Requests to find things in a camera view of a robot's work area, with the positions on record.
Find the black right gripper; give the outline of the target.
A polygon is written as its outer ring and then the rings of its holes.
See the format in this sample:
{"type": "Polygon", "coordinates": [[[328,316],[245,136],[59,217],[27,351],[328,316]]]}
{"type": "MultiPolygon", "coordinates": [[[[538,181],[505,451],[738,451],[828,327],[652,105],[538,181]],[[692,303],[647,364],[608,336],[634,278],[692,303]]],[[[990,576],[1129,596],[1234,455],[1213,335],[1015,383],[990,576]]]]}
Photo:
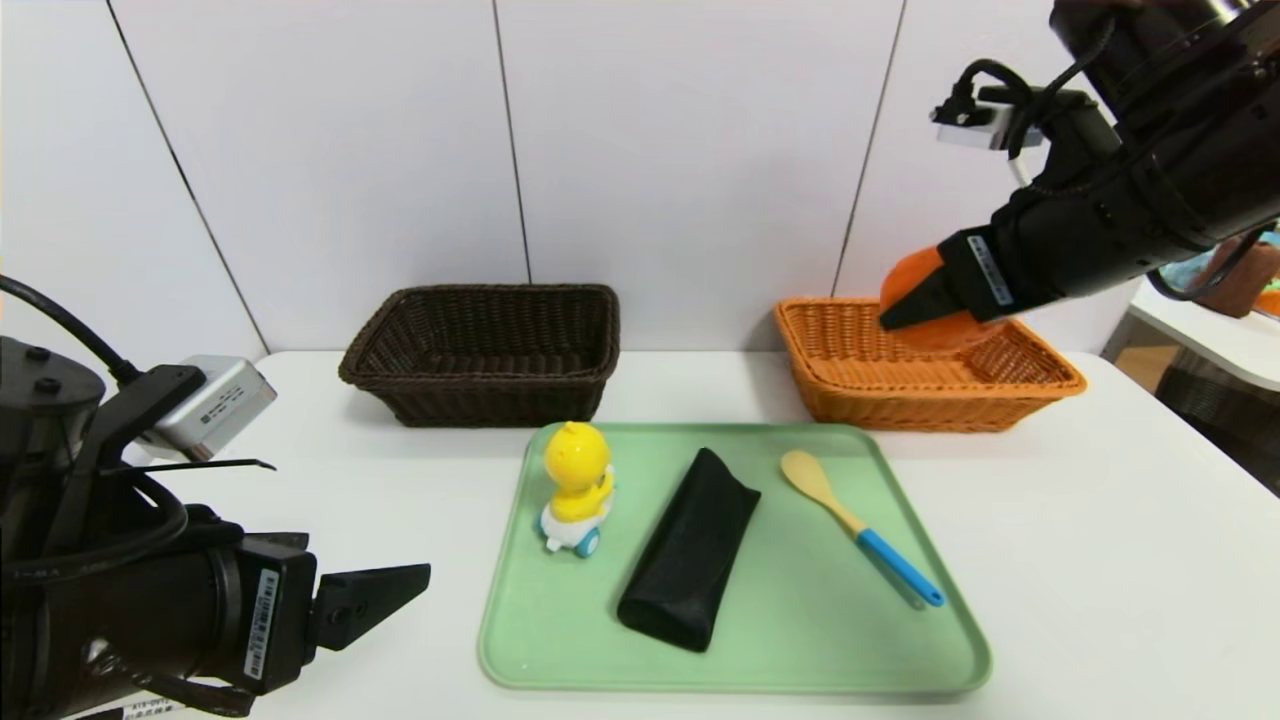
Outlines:
{"type": "Polygon", "coordinates": [[[1140,269],[1146,220],[1147,191],[1139,184],[1084,193],[1029,184],[989,224],[942,242],[943,264],[896,265],[879,290],[879,324],[970,331],[972,314],[992,322],[1111,290],[1140,269]]]}

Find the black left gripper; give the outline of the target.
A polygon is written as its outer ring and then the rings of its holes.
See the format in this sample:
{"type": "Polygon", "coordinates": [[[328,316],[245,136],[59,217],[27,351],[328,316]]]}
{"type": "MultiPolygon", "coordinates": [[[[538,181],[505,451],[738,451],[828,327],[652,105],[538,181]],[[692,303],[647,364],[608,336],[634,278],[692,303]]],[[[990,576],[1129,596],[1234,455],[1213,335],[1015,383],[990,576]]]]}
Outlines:
{"type": "Polygon", "coordinates": [[[148,693],[244,717],[294,682],[315,648],[342,651],[422,594],[426,562],[326,574],[307,536],[250,534],[164,553],[96,583],[67,626],[76,641],[68,714],[148,693]]]}

